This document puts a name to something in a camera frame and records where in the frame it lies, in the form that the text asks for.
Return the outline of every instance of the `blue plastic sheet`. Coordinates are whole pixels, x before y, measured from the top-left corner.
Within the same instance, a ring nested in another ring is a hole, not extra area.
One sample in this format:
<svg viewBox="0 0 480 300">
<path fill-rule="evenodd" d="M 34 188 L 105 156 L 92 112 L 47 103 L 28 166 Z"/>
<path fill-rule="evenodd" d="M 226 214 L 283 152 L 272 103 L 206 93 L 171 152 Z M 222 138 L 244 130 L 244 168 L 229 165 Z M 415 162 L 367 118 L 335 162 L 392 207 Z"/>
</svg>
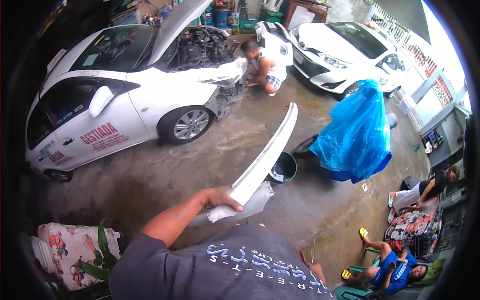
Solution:
<svg viewBox="0 0 480 300">
<path fill-rule="evenodd" d="M 339 102 L 330 113 L 330 124 L 318 135 L 310 151 L 320 156 L 320 166 L 335 180 L 358 182 L 382 170 L 391 158 L 390 126 L 384 96 L 373 79 Z"/>
</svg>

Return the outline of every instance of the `door handle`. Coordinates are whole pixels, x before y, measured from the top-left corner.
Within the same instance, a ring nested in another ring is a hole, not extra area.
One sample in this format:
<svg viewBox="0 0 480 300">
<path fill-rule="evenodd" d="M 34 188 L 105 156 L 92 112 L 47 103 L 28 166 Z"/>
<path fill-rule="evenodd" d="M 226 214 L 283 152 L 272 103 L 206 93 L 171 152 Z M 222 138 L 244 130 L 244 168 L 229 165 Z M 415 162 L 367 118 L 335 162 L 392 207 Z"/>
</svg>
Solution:
<svg viewBox="0 0 480 300">
<path fill-rule="evenodd" d="M 63 145 L 66 146 L 66 145 L 70 144 L 71 142 L 73 142 L 73 138 L 63 142 Z"/>
</svg>

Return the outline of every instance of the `hair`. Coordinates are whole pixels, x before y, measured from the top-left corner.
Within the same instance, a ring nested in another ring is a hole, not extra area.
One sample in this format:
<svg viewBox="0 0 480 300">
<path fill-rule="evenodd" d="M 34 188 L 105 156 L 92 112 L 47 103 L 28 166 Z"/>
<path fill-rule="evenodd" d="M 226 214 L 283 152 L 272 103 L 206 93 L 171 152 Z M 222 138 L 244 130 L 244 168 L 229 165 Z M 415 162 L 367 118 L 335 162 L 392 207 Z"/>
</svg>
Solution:
<svg viewBox="0 0 480 300">
<path fill-rule="evenodd" d="M 422 281 L 422 279 L 425 278 L 425 275 L 427 275 L 427 271 L 428 271 L 428 267 L 427 267 L 426 265 L 424 265 L 424 264 L 416 264 L 416 265 L 414 265 L 414 266 L 412 267 L 412 270 L 415 269 L 415 268 L 418 267 L 418 266 L 421 266 L 421 265 L 425 267 L 425 273 L 423 273 L 423 275 L 420 276 L 419 278 L 415 278 L 415 279 L 410 278 L 410 276 L 408 276 L 407 286 L 409 286 L 409 285 L 411 285 L 411 284 L 413 284 L 413 283 L 415 283 L 415 282 L 420 282 L 420 281 Z"/>
<path fill-rule="evenodd" d="M 258 47 L 257 43 L 255 43 L 254 41 L 243 42 L 243 44 L 240 46 L 240 49 L 243 52 L 252 52 L 252 51 L 257 50 L 258 48 L 259 47 Z"/>
<path fill-rule="evenodd" d="M 456 178 L 460 176 L 460 168 L 457 165 L 453 165 L 447 169 L 447 173 L 450 174 L 450 172 L 454 172 L 456 175 Z"/>
</svg>

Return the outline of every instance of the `side mirror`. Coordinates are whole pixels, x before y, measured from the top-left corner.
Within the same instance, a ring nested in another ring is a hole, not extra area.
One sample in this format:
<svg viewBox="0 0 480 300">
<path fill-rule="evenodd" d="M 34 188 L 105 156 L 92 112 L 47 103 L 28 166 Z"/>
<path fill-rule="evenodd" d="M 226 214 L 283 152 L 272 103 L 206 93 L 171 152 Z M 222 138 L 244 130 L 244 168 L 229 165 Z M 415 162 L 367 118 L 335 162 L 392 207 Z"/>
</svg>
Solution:
<svg viewBox="0 0 480 300">
<path fill-rule="evenodd" d="M 383 69 L 385 72 L 387 72 L 388 74 L 390 74 L 390 71 L 392 70 L 392 69 L 390 68 L 390 66 L 387 65 L 386 62 L 382 63 L 382 69 Z"/>
<path fill-rule="evenodd" d="M 92 101 L 88 106 L 88 114 L 92 119 L 98 117 L 107 104 L 113 99 L 113 93 L 106 85 L 101 86 L 93 95 Z"/>
</svg>

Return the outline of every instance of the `woman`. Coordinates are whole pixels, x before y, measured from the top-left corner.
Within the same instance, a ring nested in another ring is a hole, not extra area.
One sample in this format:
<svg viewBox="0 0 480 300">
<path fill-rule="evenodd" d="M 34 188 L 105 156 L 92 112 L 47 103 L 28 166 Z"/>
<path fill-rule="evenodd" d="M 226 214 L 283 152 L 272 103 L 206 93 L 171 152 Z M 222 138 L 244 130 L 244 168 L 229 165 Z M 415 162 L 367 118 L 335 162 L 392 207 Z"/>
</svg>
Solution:
<svg viewBox="0 0 480 300">
<path fill-rule="evenodd" d="M 418 209 L 418 207 L 412 205 L 416 203 L 421 206 L 426 200 L 436 197 L 444 191 L 447 183 L 457 180 L 459 175 L 460 168 L 457 165 L 453 165 L 447 170 L 436 174 L 434 178 L 419 182 L 409 191 L 390 192 L 388 195 L 388 207 L 393 205 L 393 208 L 388 215 L 388 223 L 392 222 L 395 213 L 400 211 L 401 208 Z"/>
<path fill-rule="evenodd" d="M 348 282 L 367 279 L 386 294 L 393 295 L 407 285 L 422 280 L 427 274 L 427 267 L 417 265 L 417 259 L 410 252 L 403 252 L 400 257 L 397 257 L 387 243 L 370 241 L 365 228 L 360 229 L 360 236 L 365 242 L 365 247 L 372 247 L 380 251 L 380 265 L 368 267 L 356 277 L 348 270 L 343 270 L 342 277 Z"/>
</svg>

